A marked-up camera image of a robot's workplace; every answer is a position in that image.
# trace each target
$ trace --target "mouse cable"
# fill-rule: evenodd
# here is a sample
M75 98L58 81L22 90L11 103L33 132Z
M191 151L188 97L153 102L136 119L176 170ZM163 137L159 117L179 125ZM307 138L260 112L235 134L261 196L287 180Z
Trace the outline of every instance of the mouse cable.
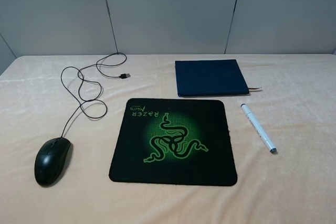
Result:
M106 60L107 58L109 58L109 57L111 57L111 56L113 56L113 55L124 55L125 56L125 59L121 62L121 63L118 63L118 64L115 64L115 65L108 65L108 64L103 64L103 61L104 60ZM66 67L66 68L64 68L63 69L63 71L62 71L62 73L61 73L61 82L62 82L62 85L63 85L63 87L76 99L76 101L79 103L79 106L76 108L76 110L74 111L74 113L71 115L71 117L69 118L69 120L67 121L67 123L65 124L65 126L64 126L64 128L63 128L63 131L62 131L62 135L61 135L61 137L63 137L64 136L64 132L65 132L65 130L66 130L66 128L67 128L67 125L69 124L69 122L70 122L70 120L71 120L71 118L73 118L73 116L76 114L76 112L79 110L79 109L81 109L81 111L83 112L83 114L84 115L86 115L88 118L90 118L90 119L101 119L101 118L103 118L106 114L107 114L107 111L108 111L108 108L107 108L107 105L106 105L106 103L104 103L102 100L99 100L98 98L103 94L103 87L102 87L102 85L98 82L98 81L89 81L89 80L87 80L87 79L85 79L84 78L84 75L83 75L83 73L82 73L82 71L84 70L84 69L87 69L87 68L90 68L90 67L96 67L96 69L103 75L103 76L105 76L105 77L107 77L107 78L111 78L111 79L117 79L117 78L120 78L120 79L125 79L125 78L128 78L128 77L131 77L130 76L130 74L129 73L123 73L123 74L121 74L120 76L109 76L109 75L107 75L107 74L105 74L105 73L103 73L100 69L99 69L99 67L117 67L117 66L120 66L120 65L122 65L122 64L124 64L125 62L127 61L127 56L125 55L125 54L123 54L123 53L121 53L121 52L116 52L116 53L114 53L114 54L111 54L111 55L107 55L107 56L105 56L104 58L101 58L100 60L98 60L95 64L92 64L92 65L89 65L89 66L87 66L87 67L83 67L83 68L81 68L81 69L78 69L78 68L76 68L76 67ZM63 73L64 73L64 71L65 70L67 70L67 69L69 69L69 68L73 68L73 69L76 69L77 70L77 77L81 80L81 84L80 84L80 86L79 86L79 88L78 88L78 96L79 96L79 99L80 100L82 100L82 102L65 86L65 84L64 84L64 82L63 82L63 79L62 79L62 77L63 77ZM82 86L83 86L83 83L84 82L87 82L87 83L91 83L91 84L95 84L95 85L98 85L99 87L100 87L100 91L99 91L99 94L95 97L95 98L93 98L93 99L89 99L89 100L86 100L86 99L84 99L82 96L81 96L81 94L80 94L80 90L81 90L81 88L82 88ZM84 110L84 108L83 108L83 105L85 104L85 103L87 103L87 102L93 102L93 101L96 101L96 102L99 102L99 103L101 103L101 104L103 104L104 106L105 106L105 112L103 113L103 115L101 115L101 116L90 116L90 115L88 115L86 112L85 112L85 110Z

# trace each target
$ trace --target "gray wall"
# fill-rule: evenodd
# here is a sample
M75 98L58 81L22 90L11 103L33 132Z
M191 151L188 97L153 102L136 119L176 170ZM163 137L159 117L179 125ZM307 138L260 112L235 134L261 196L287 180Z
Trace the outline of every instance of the gray wall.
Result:
M127 54L223 54L235 0L108 0Z
M16 56L115 52L105 0L0 0L0 31Z
M15 56L0 35L0 74L2 74L14 60Z
M238 0L226 53L331 54L336 0Z
M108 1L127 54L336 49L335 0L238 0L231 31L235 0ZM17 57L116 52L105 0L0 0L0 31Z

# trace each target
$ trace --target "usb connector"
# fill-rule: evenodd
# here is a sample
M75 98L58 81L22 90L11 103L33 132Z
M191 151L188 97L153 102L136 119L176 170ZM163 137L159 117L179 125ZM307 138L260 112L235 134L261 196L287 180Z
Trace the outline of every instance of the usb connector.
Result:
M131 77L131 75L129 73L123 73L119 76L119 78L121 78L121 79L126 79L126 78L129 78L129 77Z

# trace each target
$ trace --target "mouse scroll wheel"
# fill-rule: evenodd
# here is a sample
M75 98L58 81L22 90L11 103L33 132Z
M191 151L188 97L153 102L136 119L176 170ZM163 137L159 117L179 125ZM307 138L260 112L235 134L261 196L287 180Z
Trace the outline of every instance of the mouse scroll wheel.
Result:
M51 143L51 148L53 148L53 146L57 143L58 139L55 139L52 143Z

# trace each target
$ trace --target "pen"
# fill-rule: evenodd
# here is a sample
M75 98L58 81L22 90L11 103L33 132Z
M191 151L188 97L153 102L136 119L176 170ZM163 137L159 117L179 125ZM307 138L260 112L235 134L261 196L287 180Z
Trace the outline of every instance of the pen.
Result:
M250 120L250 122L253 125L253 127L258 132L259 136L261 137L261 140L266 145L266 147L269 149L269 151L271 153L277 152L277 148L272 143L271 139L269 139L269 137L266 134L266 132L264 131L263 127L261 127L260 123L258 122L258 120L256 119L256 117L253 115L253 113L251 112L251 110L248 108L248 106L243 103L240 107L242 108L242 110L245 113L246 117Z

